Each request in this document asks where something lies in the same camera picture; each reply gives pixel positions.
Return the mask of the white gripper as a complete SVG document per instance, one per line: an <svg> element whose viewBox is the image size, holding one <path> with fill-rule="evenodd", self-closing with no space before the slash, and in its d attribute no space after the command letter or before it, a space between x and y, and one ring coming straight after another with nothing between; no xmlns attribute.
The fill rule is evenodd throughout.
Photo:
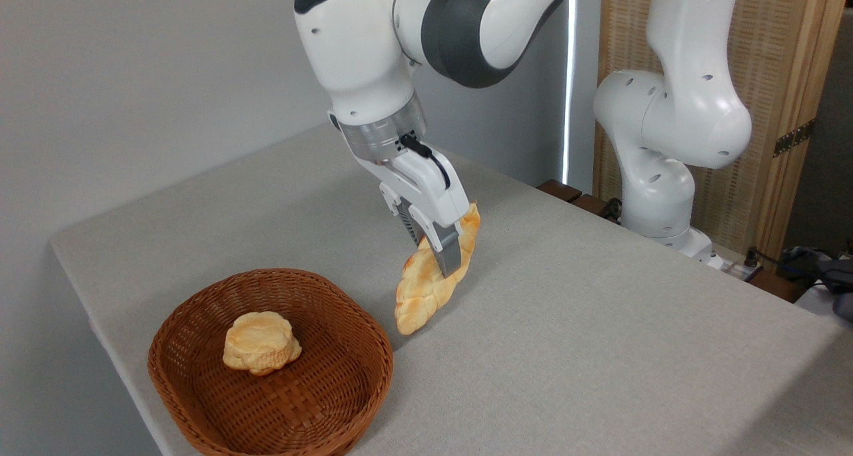
<svg viewBox="0 0 853 456"><path fill-rule="evenodd" d="M381 180L380 191L392 214L416 244L427 239L440 273L448 279L461 267L463 231L456 222L467 214L469 200L448 158L439 151L432 156L405 151L384 165L360 158L357 163Z"/></svg>

